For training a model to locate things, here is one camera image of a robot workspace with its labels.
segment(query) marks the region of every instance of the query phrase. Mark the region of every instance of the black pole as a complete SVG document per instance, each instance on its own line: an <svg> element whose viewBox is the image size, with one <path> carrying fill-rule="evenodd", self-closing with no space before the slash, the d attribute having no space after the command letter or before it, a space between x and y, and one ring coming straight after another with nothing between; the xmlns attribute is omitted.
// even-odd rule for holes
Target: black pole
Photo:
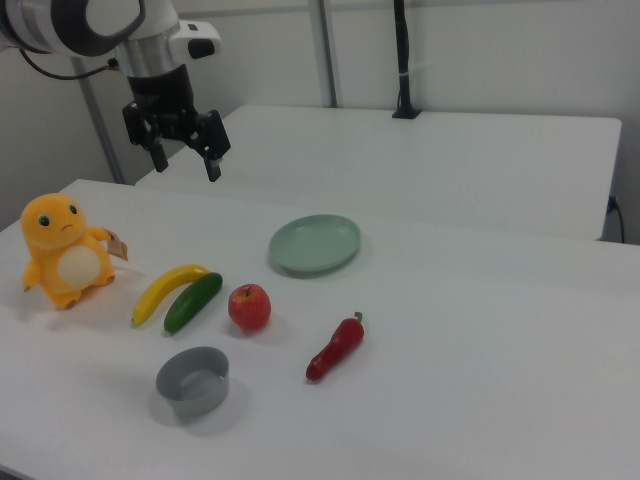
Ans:
<svg viewBox="0 0 640 480"><path fill-rule="evenodd" d="M420 110L411 105L411 91L409 89L409 32L404 17L404 0L393 0L393 10L396 17L396 45L398 47L398 74L400 77L400 99L398 109L393 118L413 119Z"/></svg>

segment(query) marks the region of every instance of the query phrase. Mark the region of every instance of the plush toy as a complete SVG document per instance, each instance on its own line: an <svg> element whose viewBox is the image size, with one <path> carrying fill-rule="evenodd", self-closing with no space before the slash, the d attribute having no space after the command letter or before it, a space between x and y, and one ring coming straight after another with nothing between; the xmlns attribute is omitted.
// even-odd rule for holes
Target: plush toy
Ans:
<svg viewBox="0 0 640 480"><path fill-rule="evenodd" d="M32 200L20 222L31 253L24 291L40 284L58 308L71 308L87 287L114 280L109 253L127 259L126 244L104 228L87 226L82 209L69 195L52 193ZM109 252L101 241L109 242Z"/></svg>

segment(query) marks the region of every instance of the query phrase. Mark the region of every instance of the toy fruit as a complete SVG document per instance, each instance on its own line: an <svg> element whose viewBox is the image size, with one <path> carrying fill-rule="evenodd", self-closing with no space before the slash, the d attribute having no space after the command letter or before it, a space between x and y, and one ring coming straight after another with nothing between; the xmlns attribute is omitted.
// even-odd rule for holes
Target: toy fruit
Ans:
<svg viewBox="0 0 640 480"><path fill-rule="evenodd" d="M347 318L340 322L337 330L331 336L329 344L313 357L307 367L307 378L318 381L342 360L351 350L356 348L364 337L362 314L356 312L355 318Z"/></svg>
<svg viewBox="0 0 640 480"><path fill-rule="evenodd" d="M209 270L191 263L181 265L163 273L144 291L133 308L132 322L139 326L146 322L164 297L185 283L191 283L204 277Z"/></svg>
<svg viewBox="0 0 640 480"><path fill-rule="evenodd" d="M189 285L173 302L164 319L164 329L176 333L209 303L222 288L222 275L207 273Z"/></svg>
<svg viewBox="0 0 640 480"><path fill-rule="evenodd" d="M264 327L270 315L271 301L267 292L259 285L243 285L229 296L229 316L243 330Z"/></svg>
<svg viewBox="0 0 640 480"><path fill-rule="evenodd" d="M100 243L117 240L104 228L87 226L78 203L64 193L35 198L20 217L31 253L22 283L24 291L40 284L58 308L71 308L89 286L107 285L115 278L109 253ZM119 242L119 256L127 247Z"/></svg>

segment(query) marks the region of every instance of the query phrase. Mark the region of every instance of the tag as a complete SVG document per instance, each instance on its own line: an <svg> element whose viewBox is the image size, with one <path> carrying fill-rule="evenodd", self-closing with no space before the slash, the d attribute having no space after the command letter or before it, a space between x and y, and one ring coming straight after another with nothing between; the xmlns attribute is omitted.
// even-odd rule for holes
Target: tag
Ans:
<svg viewBox="0 0 640 480"><path fill-rule="evenodd" d="M127 252L129 251L129 248L127 247L127 244L120 240L111 230L107 230L107 232L111 235L111 240L107 240L107 253L114 257L121 258L125 262L128 261L129 257L127 256Z"/></svg>

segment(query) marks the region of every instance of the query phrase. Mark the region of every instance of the white wall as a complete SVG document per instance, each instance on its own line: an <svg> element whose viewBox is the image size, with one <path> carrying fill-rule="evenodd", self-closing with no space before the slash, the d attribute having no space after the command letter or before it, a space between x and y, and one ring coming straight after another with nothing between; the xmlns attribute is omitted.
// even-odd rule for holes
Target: white wall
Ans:
<svg viewBox="0 0 640 480"><path fill-rule="evenodd" d="M414 105L623 121L612 191L620 197L627 239L640 243L640 1L413 5L406 13ZM392 2L331 0L329 19L340 104L395 109ZM617 232L610 218L606 236Z"/></svg>
<svg viewBox="0 0 640 480"><path fill-rule="evenodd" d="M53 72L72 75L68 58L34 55ZM33 198L78 178L112 181L76 82L32 70L14 49L0 52L0 230Z"/></svg>
<svg viewBox="0 0 640 480"><path fill-rule="evenodd" d="M329 106L326 65L316 54L321 34L307 0L173 3L181 17L209 22L222 37L219 53L188 65L198 111L215 109L224 117L243 104ZM106 58L85 63L94 68ZM91 84L125 180L133 184L153 164L128 140L121 112L132 100L126 79L99 75ZM164 140L163 145L167 156L182 148Z"/></svg>

